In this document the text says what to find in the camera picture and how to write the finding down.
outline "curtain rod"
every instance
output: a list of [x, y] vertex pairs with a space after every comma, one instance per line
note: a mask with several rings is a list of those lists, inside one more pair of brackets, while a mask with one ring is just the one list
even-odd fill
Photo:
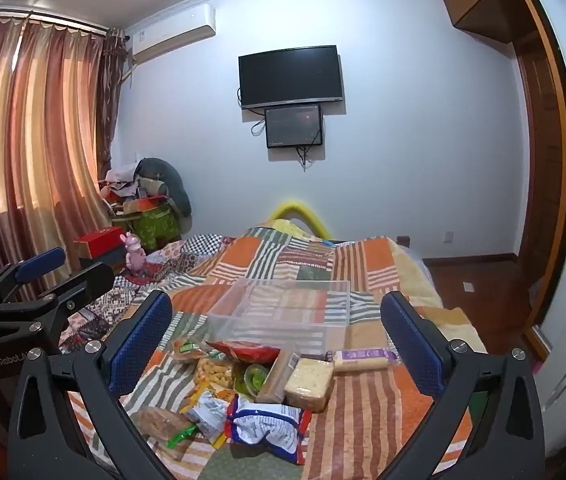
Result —
[[30, 20], [41, 20], [47, 23], [56, 23], [57, 25], [64, 25], [65, 27], [78, 28], [86, 32], [91, 32], [92, 34], [98, 34], [100, 36], [105, 36], [108, 29], [97, 25], [96, 23], [86, 23], [74, 20], [73, 18], [61, 17], [55, 14], [49, 14], [47, 12], [40, 12], [37, 10], [26, 10], [26, 9], [10, 9], [10, 8], [0, 8], [0, 17], [4, 18], [27, 18]]

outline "blue gripper pad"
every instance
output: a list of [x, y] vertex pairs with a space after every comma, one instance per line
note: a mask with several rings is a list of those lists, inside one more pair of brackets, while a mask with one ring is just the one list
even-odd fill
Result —
[[21, 284], [31, 283], [41, 276], [45, 276], [48, 272], [58, 269], [64, 263], [65, 251], [60, 247], [55, 247], [21, 263], [16, 270], [16, 282]]
[[438, 399], [452, 367], [447, 339], [400, 292], [390, 292], [381, 300], [381, 322], [420, 393]]
[[110, 392], [121, 396], [134, 390], [171, 321], [170, 297], [154, 290], [134, 316], [119, 322], [103, 352], [101, 371]]

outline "blue textured finger pad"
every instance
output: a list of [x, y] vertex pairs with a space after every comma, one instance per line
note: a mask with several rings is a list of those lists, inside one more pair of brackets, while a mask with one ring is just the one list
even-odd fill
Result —
[[381, 300], [381, 321], [416, 387], [423, 395], [438, 399], [445, 388], [441, 360], [390, 294]]
[[17, 283], [31, 283], [45, 276], [48, 272], [58, 269], [65, 263], [65, 251], [60, 247], [50, 249], [46, 253], [39, 254], [21, 263], [16, 271]]
[[117, 396], [130, 394], [138, 382], [161, 337], [172, 321], [172, 303], [161, 294], [130, 331], [110, 364], [109, 391]]

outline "barcode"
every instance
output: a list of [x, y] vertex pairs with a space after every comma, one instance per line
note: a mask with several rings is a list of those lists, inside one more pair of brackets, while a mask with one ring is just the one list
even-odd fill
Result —
[[298, 355], [292, 354], [292, 357], [289, 359], [287, 366], [289, 366], [291, 370], [294, 370], [294, 368], [297, 367], [297, 363], [298, 363]]

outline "air conditioner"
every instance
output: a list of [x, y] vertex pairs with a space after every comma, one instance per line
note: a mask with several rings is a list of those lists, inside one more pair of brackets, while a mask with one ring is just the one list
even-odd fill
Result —
[[209, 4], [184, 10], [134, 34], [134, 64], [141, 64], [180, 46], [211, 38], [216, 33], [214, 9]]

